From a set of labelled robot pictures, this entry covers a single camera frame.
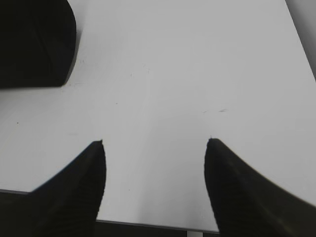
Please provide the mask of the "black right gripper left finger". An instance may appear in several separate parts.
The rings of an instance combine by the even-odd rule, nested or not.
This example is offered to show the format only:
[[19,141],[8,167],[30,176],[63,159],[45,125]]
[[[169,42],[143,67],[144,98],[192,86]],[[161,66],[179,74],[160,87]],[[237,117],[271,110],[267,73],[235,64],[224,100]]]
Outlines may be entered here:
[[102,141],[27,195],[33,237],[91,237],[106,184]]

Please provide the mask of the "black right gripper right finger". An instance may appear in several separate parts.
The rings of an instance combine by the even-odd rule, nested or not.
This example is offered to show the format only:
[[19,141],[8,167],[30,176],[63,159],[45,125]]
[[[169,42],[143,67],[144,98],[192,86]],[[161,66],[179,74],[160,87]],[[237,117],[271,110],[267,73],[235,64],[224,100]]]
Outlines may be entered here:
[[207,142],[204,179],[222,237],[314,237],[316,208],[274,184],[221,140]]

